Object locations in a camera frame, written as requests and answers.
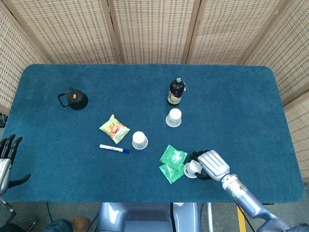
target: wire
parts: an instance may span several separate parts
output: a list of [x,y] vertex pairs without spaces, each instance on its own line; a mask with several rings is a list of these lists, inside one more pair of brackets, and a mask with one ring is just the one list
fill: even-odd
[[246,219],[246,221],[247,221],[248,225],[250,226],[251,230],[252,230],[253,232],[255,232],[255,230],[253,229],[252,225],[250,224],[249,220],[247,219],[246,215],[244,214],[244,212],[242,211],[242,209],[240,208],[240,206],[236,203],[236,201],[234,201],[234,202],[235,202],[235,204],[237,205],[238,209],[241,211],[241,213],[242,213],[242,215],[244,216],[244,218]]
[[3,114],[2,114],[2,120],[4,121],[4,123],[6,124],[6,122],[8,121],[8,120],[4,120],[4,117],[3,117]]
[[172,202],[170,203],[169,210],[170,210],[170,219],[171,219],[171,223],[172,223],[173,232],[177,232],[176,224],[175,224],[175,218],[174,218],[174,203],[172,203]]
[[202,210],[201,210],[201,215],[200,215],[200,218],[199,218],[199,223],[201,225],[201,229],[202,229],[202,212],[203,212],[203,209],[204,209],[204,206],[206,205],[206,203],[204,202],[203,206],[202,206]]
[[2,197],[0,197],[0,200],[2,201],[3,204],[6,204],[5,200]]
[[90,223],[90,225],[89,225],[89,227],[88,227],[88,229],[87,229],[87,232],[89,232],[90,227],[92,226],[92,224],[94,223],[94,221],[95,221],[97,218],[98,218],[98,213],[97,213],[97,215],[95,216],[95,218],[92,220],[92,222]]
[[53,219],[52,219],[52,215],[50,214],[48,202],[46,202],[46,206],[47,206],[47,210],[48,210],[50,222],[52,223],[52,222],[53,222]]

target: metal robot arm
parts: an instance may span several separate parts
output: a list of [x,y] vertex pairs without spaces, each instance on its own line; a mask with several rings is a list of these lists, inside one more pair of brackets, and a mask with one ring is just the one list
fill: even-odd
[[31,176],[27,174],[22,179],[10,181],[12,165],[18,145],[23,137],[19,137],[13,141],[14,138],[15,134],[12,134],[9,138],[0,141],[0,196],[3,195],[7,189],[25,183]]
[[197,159],[212,179],[222,182],[223,189],[250,218],[265,220],[257,232],[309,232],[308,227],[297,226],[290,229],[284,220],[266,209],[235,174],[229,174],[229,165],[216,151],[208,151]]

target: wooden frame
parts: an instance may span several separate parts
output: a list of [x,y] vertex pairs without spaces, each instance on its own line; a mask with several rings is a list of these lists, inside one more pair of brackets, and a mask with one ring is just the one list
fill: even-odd
[[116,13],[115,13],[113,0],[102,0],[102,1],[107,1],[108,7],[109,7],[109,10],[110,10],[110,16],[111,16],[110,19],[111,19],[112,29],[114,31],[115,43],[117,43],[117,51],[119,51],[118,56],[120,56],[122,63],[127,63],[125,56],[124,56],[124,53],[123,53],[123,50],[122,50],[119,27],[118,27],[118,22],[117,22],[117,17],[116,17]]
[[110,37],[111,37],[111,41],[112,41],[112,47],[114,49],[116,61],[117,61],[117,63],[121,63],[123,58],[120,55],[120,49],[119,49],[119,46],[118,46],[118,39],[117,39],[117,37],[115,36],[115,33],[114,33],[113,22],[112,22],[112,19],[111,19],[110,7],[109,7],[108,0],[101,0],[101,3],[102,3],[102,6],[103,6],[105,18],[106,18],[107,28],[108,28],[108,31],[110,33]]
[[7,116],[8,116],[8,115],[10,114],[10,109],[8,109],[8,108],[6,108],[6,107],[0,105],[0,112],[1,112],[2,114],[4,114],[4,115],[7,115]]
[[294,99],[293,101],[289,102],[284,106],[284,110],[289,110],[293,108],[294,106],[300,104],[301,102],[305,101],[309,98],[309,90],[305,93],[301,94],[298,98]]
[[[8,0],[3,0],[3,2],[8,7],[8,9],[14,14],[16,19],[21,20],[20,15],[15,10],[15,8],[12,6],[12,4]],[[38,53],[38,55],[41,57],[41,59],[45,63],[51,62],[52,59],[48,56],[48,53],[43,49],[43,46],[39,43],[39,41],[33,40],[33,38],[35,38],[35,36],[32,34],[33,38],[31,38],[28,35],[28,34],[31,34],[31,32],[30,32],[30,29],[27,27],[26,23],[24,21],[19,21],[19,23],[20,23],[19,24],[18,21],[11,14],[11,12],[2,3],[0,3],[0,9],[5,12],[7,17],[11,20],[11,22],[14,24],[14,26],[20,31],[20,33],[26,38],[26,40],[30,43],[30,45],[33,47],[33,49]]]
[[192,56],[193,46],[194,46],[195,40],[197,38],[197,28],[199,27],[199,25],[201,23],[201,19],[202,19],[202,16],[203,16],[205,5],[206,5],[206,0],[201,0],[201,2],[199,4],[199,8],[198,8],[197,18],[196,18],[196,21],[195,21],[195,24],[194,24],[192,38],[191,38],[191,41],[190,41],[190,45],[189,45],[189,49],[188,49],[188,55],[187,55],[186,60],[189,60],[189,58]]
[[191,20],[190,20],[190,24],[189,24],[187,39],[186,39],[185,45],[184,45],[182,64],[187,63],[188,52],[189,52],[189,48],[190,48],[190,45],[191,45],[191,42],[192,42],[193,31],[194,31],[195,24],[196,24],[196,21],[197,21],[197,15],[200,11],[200,6],[201,6],[201,0],[195,0],[194,4],[193,4],[192,15],[191,15]]
[[309,83],[306,84],[304,87],[293,93],[290,97],[284,99],[282,101],[283,106],[288,106],[293,104],[293,102],[298,101],[302,98],[302,95],[306,95],[309,92]]

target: woven room divider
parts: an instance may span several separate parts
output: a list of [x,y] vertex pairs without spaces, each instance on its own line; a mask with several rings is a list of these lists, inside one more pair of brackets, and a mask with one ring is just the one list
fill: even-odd
[[279,0],[202,0],[187,63],[237,64]]
[[51,63],[120,63],[106,0],[3,1]]
[[199,0],[108,2],[123,63],[181,63]]
[[309,182],[309,92],[285,106],[285,115],[290,128],[299,169]]
[[274,71],[299,167],[309,181],[309,1],[289,2],[245,64]]
[[33,63],[47,63],[12,14],[0,1],[0,111],[8,115],[24,69]]

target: green sachet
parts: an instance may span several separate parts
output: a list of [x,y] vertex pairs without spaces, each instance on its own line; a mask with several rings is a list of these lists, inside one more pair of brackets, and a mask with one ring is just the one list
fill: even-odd
[[186,152],[178,151],[171,145],[168,145],[160,161],[173,169],[180,170],[186,156]]
[[170,182],[170,184],[174,183],[176,180],[178,180],[183,175],[183,166],[181,166],[180,170],[173,169],[166,164],[163,164],[159,167],[161,172],[163,172],[166,179]]

